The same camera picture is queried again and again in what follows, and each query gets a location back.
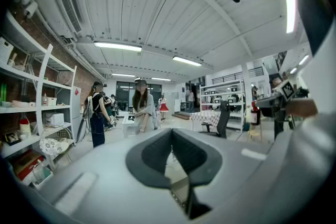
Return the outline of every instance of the checkered tablecloth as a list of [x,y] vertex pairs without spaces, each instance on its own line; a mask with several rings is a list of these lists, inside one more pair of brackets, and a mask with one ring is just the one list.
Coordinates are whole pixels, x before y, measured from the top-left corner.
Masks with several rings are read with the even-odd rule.
[[190,120],[209,123],[212,125],[212,128],[217,127],[219,118],[220,112],[213,112],[212,110],[204,110],[190,114]]

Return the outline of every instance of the red skirt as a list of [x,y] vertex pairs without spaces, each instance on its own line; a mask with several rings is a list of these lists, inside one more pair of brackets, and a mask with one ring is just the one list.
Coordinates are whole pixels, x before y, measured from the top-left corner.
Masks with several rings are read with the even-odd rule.
[[166,104],[161,104],[160,112],[165,112],[165,111],[169,111],[169,109],[167,108]]

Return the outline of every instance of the air conditioner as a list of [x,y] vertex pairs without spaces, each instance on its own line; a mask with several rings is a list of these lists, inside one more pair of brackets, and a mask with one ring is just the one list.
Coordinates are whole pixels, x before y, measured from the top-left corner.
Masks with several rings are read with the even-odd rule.
[[44,18],[58,36],[74,38],[82,28],[72,0],[35,0]]

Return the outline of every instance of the window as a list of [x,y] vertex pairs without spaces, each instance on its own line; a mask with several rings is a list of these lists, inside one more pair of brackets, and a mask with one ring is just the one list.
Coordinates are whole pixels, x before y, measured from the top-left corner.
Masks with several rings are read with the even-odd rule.
[[[132,98],[135,93],[135,83],[133,82],[117,82],[116,98],[118,108],[122,111],[128,111],[132,107]],[[148,93],[153,95],[155,106],[158,104],[161,97],[161,85],[148,84]]]

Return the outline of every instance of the shelving unit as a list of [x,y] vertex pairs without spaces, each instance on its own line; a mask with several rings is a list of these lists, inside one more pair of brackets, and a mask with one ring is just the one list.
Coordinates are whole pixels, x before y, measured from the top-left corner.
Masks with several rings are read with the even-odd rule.
[[[238,91],[231,92],[230,90],[231,86],[238,86]],[[245,113],[246,113],[246,111],[244,111],[245,103],[243,102],[243,95],[245,93],[245,90],[244,90],[244,84],[242,83],[242,81],[241,80],[230,80],[227,82],[222,82],[222,83],[217,83],[217,84],[212,84],[212,85],[207,85],[207,86],[200,86],[199,88],[200,88],[199,92],[201,93],[201,106],[200,106],[201,110],[202,110],[202,106],[205,106],[205,105],[220,105],[220,103],[202,103],[202,97],[225,96],[225,95],[237,94],[239,98],[241,98],[240,102],[230,103],[230,105],[241,105],[242,109],[240,110],[240,112],[230,113],[230,118],[227,123],[227,127],[239,129],[240,132],[242,132]],[[225,92],[223,91],[223,92],[218,92],[218,93],[202,94],[202,90],[204,90],[204,92],[211,92],[211,91],[218,91],[219,89],[222,91],[225,90]]]
[[[3,26],[1,29],[1,35],[14,47],[20,49],[24,53],[28,55],[28,65],[25,71],[20,71],[13,67],[10,67],[4,62],[0,61],[0,72],[4,73],[7,76],[21,78],[23,83],[34,83],[34,87],[36,89],[36,107],[28,107],[28,108],[5,108],[0,106],[0,114],[3,113],[26,113],[26,112],[35,112],[36,113],[36,121],[37,121],[37,131],[39,135],[33,134],[31,137],[13,145],[9,146],[8,144],[4,143],[2,157],[8,157],[13,153],[22,150],[28,146],[33,145],[34,143],[38,142],[41,137],[49,136],[53,133],[56,133],[64,128],[68,128],[72,130],[72,112],[71,112],[71,105],[72,105],[72,88],[73,88],[73,81],[75,79],[76,69],[77,67],[70,68],[60,60],[58,60],[55,56],[51,55],[52,45],[49,44],[48,49],[43,48],[36,40],[34,40],[22,27],[21,25],[15,20],[15,18],[11,15],[10,12],[6,13],[4,18]],[[41,63],[41,68],[39,71],[38,76],[32,73],[32,69],[29,68],[29,63],[31,64],[34,60],[37,60]],[[57,82],[45,80],[45,72],[46,68],[50,67],[53,70],[60,72],[60,71],[69,71],[72,73],[71,82],[69,82],[69,86],[62,85]],[[41,105],[42,99],[42,87],[43,85],[52,87],[56,89],[57,93],[62,91],[67,91],[66,94],[67,101],[57,100],[66,103],[66,105],[51,105],[51,106],[43,106]],[[52,111],[52,110],[62,110],[64,111],[64,120],[65,123],[63,126],[57,128],[47,128],[43,125],[42,120],[42,111]],[[71,143],[76,144],[74,137],[70,139]],[[47,161],[50,163],[52,167],[52,160],[49,156],[47,157]]]

